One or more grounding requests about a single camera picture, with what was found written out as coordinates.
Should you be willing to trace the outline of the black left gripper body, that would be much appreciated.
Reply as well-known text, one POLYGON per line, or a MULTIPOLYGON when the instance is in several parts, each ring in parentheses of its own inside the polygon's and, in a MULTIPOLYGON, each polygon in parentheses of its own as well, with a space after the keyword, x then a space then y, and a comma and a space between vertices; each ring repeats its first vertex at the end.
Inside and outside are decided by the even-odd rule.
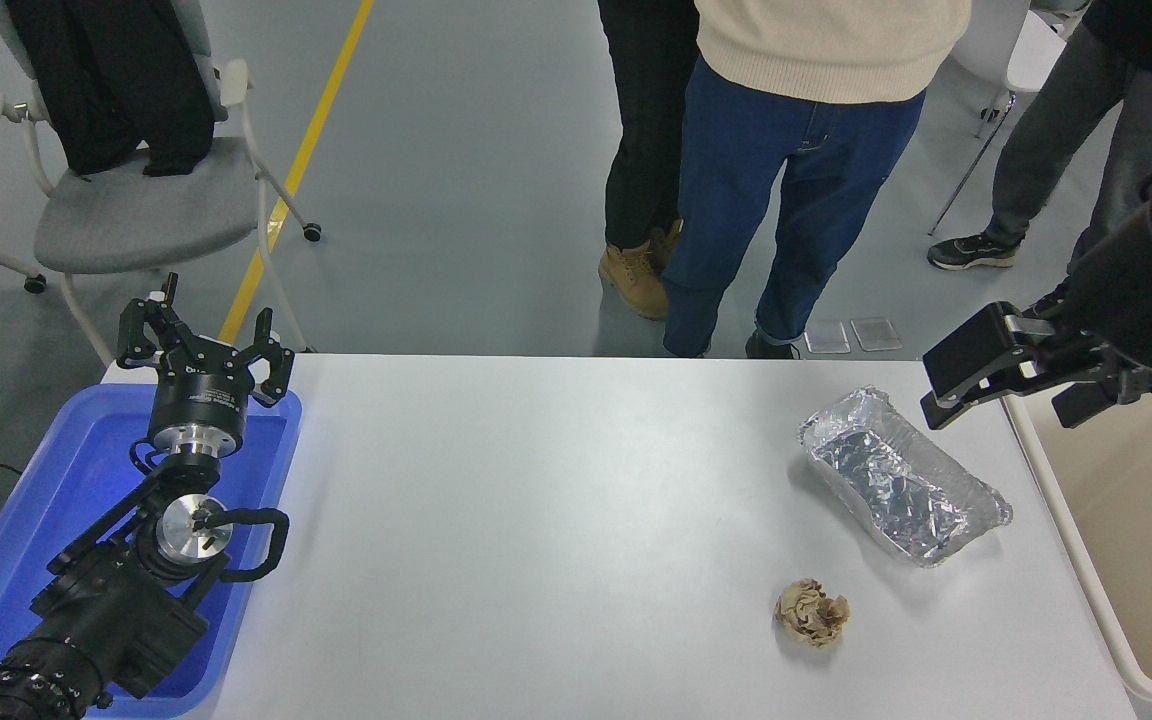
POLYGON ((232 346, 200 340, 164 348, 147 433, 195 424, 241 435, 252 389, 250 369, 238 363, 238 350, 232 346))

